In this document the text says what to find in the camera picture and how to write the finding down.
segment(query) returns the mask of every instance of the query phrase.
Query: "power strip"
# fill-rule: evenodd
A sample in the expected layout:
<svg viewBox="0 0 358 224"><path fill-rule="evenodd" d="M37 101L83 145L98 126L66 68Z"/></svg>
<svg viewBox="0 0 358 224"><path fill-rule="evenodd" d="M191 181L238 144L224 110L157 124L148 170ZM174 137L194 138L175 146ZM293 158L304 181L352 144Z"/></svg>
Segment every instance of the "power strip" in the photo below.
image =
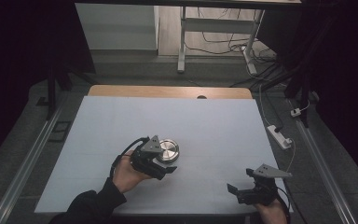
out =
<svg viewBox="0 0 358 224"><path fill-rule="evenodd" d="M290 138L284 138L281 132L275 133L275 129L276 129L275 125L270 125L267 127L267 130L275 138L275 141L277 141L279 146L282 149L287 149L291 147L290 144L292 144L292 140L290 140Z"/></svg>

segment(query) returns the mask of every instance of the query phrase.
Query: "person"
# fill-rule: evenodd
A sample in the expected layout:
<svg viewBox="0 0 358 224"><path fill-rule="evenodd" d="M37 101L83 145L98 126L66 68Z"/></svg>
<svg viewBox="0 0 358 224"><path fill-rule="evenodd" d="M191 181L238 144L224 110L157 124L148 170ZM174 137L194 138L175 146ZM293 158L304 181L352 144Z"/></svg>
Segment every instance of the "person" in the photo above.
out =
<svg viewBox="0 0 358 224"><path fill-rule="evenodd" d="M113 210L127 200L124 193L135 188L140 182L150 179L149 175L134 170L127 152L117 165L113 178L108 177L103 189L83 192L69 205L65 213L55 216L49 224L104 224L114 223ZM255 208L265 224L285 224L282 205L275 200L269 206L255 204Z"/></svg>

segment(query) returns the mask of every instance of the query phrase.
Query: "hand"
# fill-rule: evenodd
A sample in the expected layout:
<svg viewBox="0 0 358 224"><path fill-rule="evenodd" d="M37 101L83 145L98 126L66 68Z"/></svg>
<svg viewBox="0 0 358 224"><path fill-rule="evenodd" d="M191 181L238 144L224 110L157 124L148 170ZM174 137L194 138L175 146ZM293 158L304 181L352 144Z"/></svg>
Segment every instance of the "hand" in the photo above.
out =
<svg viewBox="0 0 358 224"><path fill-rule="evenodd" d="M261 219L265 224L286 224L286 216L283 207L278 200L274 200L268 206L261 203L255 204L255 208L260 213Z"/></svg>
<svg viewBox="0 0 358 224"><path fill-rule="evenodd" d="M128 151L118 163L113 175L113 183L121 193L125 193L135 188L141 181L150 179L149 175L138 172L132 168L130 164L130 156L132 150Z"/></svg>

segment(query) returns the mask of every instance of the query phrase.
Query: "round metal tin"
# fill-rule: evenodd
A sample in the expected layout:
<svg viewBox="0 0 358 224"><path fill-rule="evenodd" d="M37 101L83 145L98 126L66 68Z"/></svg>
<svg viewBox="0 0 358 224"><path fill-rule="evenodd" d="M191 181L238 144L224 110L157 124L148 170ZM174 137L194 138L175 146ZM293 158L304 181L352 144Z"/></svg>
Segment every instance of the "round metal tin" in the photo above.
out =
<svg viewBox="0 0 358 224"><path fill-rule="evenodd" d="M171 139L163 139L159 141L162 152L157 156L157 160L161 163L173 163L179 158L179 146Z"/></svg>

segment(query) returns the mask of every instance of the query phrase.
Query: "black sleeve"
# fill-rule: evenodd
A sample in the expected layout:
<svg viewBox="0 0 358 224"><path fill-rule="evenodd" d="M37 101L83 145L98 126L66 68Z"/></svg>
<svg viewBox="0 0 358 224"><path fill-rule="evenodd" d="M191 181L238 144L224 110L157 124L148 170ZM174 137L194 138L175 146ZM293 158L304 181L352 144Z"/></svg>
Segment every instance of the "black sleeve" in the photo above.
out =
<svg viewBox="0 0 358 224"><path fill-rule="evenodd" d="M106 223L113 210L127 200L106 178L103 189L97 194L94 190L83 192L72 201L68 211L57 215L49 224L102 224Z"/></svg>

